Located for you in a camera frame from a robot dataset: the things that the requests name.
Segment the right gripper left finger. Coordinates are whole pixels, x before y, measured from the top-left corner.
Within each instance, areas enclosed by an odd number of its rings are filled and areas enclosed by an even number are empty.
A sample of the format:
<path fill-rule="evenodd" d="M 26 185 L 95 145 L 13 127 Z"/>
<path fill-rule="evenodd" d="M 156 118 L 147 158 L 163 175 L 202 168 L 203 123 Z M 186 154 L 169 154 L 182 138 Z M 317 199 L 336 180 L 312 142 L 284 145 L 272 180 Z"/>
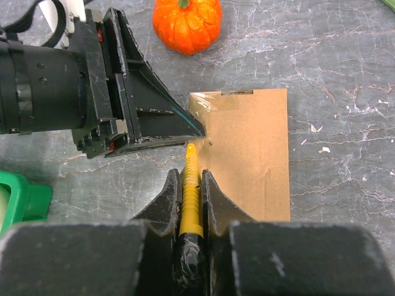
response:
<path fill-rule="evenodd" d="M 161 191 L 131 220 L 131 237 L 143 237 L 152 230 L 158 236 L 178 237 L 181 217 L 181 176 L 171 169 Z"/>

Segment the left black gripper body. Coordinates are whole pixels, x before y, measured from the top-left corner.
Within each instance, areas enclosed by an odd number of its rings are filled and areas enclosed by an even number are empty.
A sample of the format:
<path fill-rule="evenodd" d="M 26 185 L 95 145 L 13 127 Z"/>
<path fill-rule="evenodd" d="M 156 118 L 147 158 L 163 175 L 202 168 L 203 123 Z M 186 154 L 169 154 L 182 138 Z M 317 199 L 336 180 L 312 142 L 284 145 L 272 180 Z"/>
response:
<path fill-rule="evenodd" d="M 72 130 L 73 141 L 77 150 L 88 159 L 98 156 L 112 157 L 119 146 L 115 141 L 122 139 L 128 142 L 130 124 L 124 118 L 124 110 L 120 118 L 115 116 L 116 106 L 120 103 L 120 90 L 124 88 L 114 77 L 114 85 L 110 85 L 110 64 L 105 61 L 102 40 L 99 31 L 102 29 L 102 15 L 97 10 L 85 10 L 86 20 L 75 20 L 75 31 L 69 38 L 69 50 L 77 54 L 80 67 L 79 75 L 84 90 L 81 99 L 85 110 L 83 126 Z"/>

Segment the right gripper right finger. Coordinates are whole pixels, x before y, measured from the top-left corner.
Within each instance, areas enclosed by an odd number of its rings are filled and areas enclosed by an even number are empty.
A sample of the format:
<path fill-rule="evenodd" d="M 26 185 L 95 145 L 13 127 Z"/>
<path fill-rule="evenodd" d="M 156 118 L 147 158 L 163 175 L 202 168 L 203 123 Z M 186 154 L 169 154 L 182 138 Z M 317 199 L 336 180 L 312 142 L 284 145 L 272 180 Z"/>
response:
<path fill-rule="evenodd" d="M 202 209 L 204 236 L 221 236 L 231 221 L 254 221 L 220 189 L 209 170 L 202 172 Z"/>

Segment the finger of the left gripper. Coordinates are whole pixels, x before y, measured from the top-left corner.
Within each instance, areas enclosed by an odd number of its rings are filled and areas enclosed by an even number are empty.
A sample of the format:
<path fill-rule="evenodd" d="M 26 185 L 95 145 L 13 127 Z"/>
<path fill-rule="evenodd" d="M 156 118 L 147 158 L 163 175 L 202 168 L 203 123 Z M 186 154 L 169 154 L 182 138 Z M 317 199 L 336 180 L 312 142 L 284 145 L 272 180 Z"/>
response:
<path fill-rule="evenodd" d="M 157 75 L 114 75 L 127 132 L 110 140 L 106 157 L 182 145 L 205 136 L 205 127 L 170 95 Z"/>
<path fill-rule="evenodd" d="M 169 93 L 138 48 L 126 15 L 111 7 L 104 17 L 107 35 L 114 37 L 126 90 L 131 94 L 131 115 L 136 115 L 142 137 L 203 137 L 204 125 Z"/>

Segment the yellow utility knife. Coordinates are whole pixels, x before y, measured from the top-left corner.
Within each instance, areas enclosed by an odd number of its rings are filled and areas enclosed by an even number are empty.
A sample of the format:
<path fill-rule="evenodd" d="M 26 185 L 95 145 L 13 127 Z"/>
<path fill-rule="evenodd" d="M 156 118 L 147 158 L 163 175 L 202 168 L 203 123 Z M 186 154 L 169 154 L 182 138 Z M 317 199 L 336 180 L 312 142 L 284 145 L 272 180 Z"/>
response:
<path fill-rule="evenodd" d="M 176 295 L 204 295 L 206 255 L 202 225 L 201 177 L 198 154 L 188 144 L 181 174 L 181 220 L 173 258 Z"/>

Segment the brown cardboard express box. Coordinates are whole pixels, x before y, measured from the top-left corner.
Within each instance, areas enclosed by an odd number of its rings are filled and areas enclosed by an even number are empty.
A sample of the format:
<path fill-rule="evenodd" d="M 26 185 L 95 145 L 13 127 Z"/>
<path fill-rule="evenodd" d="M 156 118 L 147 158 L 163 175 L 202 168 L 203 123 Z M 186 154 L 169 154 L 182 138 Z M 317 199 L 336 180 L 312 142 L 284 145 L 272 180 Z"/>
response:
<path fill-rule="evenodd" d="M 199 167 L 258 221 L 289 221 L 286 89 L 192 92 L 189 111 L 206 129 Z"/>

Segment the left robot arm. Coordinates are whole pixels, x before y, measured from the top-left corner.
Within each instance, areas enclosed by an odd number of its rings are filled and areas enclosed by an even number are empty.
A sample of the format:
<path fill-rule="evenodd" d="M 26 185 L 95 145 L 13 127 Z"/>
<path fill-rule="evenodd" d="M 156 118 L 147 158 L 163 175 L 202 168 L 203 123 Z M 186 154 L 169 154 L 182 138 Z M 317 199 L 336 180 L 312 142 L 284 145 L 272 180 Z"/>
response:
<path fill-rule="evenodd" d="M 1 133 L 59 130 L 88 158 L 206 134 L 154 73 L 122 10 L 35 1 L 1 28 Z"/>

